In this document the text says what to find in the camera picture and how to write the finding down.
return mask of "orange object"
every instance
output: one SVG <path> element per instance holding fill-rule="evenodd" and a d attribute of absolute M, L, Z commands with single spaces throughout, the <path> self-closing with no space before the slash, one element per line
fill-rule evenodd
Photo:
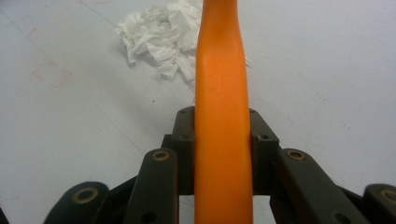
<path fill-rule="evenodd" d="M 196 60 L 195 223 L 253 223 L 248 84 L 236 0 L 204 0 Z"/>

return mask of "orange handle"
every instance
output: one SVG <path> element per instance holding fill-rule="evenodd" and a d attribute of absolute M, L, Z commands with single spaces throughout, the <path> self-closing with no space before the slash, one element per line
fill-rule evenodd
<path fill-rule="evenodd" d="M 237 0 L 204 0 L 196 60 L 195 223 L 253 223 L 248 84 Z"/>

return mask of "white paper scrap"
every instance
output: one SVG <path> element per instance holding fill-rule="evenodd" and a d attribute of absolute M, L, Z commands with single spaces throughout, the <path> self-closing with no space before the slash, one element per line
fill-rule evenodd
<path fill-rule="evenodd" d="M 180 68 L 188 81 L 193 80 L 195 57 L 190 54 L 197 46 L 202 5 L 203 0 L 171 0 L 129 14 L 116 28 L 128 62 L 135 64 L 136 55 L 148 52 L 162 78 L 172 80 Z"/>

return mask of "shredded paper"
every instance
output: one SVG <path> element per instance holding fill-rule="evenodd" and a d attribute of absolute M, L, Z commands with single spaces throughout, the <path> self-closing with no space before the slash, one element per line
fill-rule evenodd
<path fill-rule="evenodd" d="M 116 28 L 130 64 L 148 52 L 162 78 L 172 80 L 180 71 L 195 79 L 195 53 L 203 0 L 173 0 L 129 14 Z"/>

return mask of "white table surface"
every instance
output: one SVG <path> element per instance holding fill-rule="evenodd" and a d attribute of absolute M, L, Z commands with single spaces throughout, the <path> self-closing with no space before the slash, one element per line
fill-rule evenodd
<path fill-rule="evenodd" d="M 0 206 L 42 223 L 71 187 L 137 175 L 194 93 L 127 64 L 113 32 L 159 0 L 0 1 Z M 396 2 L 239 1 L 250 107 L 331 179 L 396 185 Z M 180 198 L 192 223 L 193 198 Z M 255 198 L 255 223 L 274 223 Z"/>

